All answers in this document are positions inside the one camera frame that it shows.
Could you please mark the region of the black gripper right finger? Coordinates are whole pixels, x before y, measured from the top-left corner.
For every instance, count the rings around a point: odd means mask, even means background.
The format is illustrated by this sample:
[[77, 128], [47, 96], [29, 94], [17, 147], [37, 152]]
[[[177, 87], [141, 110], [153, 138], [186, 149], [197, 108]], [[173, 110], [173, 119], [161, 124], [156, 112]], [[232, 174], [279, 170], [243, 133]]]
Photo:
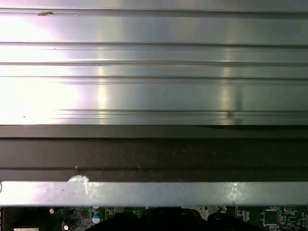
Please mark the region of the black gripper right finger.
[[177, 231], [262, 231], [263, 229], [245, 221], [216, 212], [203, 219], [194, 209], [174, 208]]

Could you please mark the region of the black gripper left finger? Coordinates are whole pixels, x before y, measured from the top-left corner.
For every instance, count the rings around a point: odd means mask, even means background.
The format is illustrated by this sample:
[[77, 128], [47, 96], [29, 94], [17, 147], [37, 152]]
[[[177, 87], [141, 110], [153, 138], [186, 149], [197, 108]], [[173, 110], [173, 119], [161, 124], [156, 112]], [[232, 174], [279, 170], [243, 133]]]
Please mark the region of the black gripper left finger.
[[166, 231], [175, 208], [156, 207], [143, 211], [140, 217], [132, 212], [116, 213], [113, 217], [87, 228], [88, 231]]

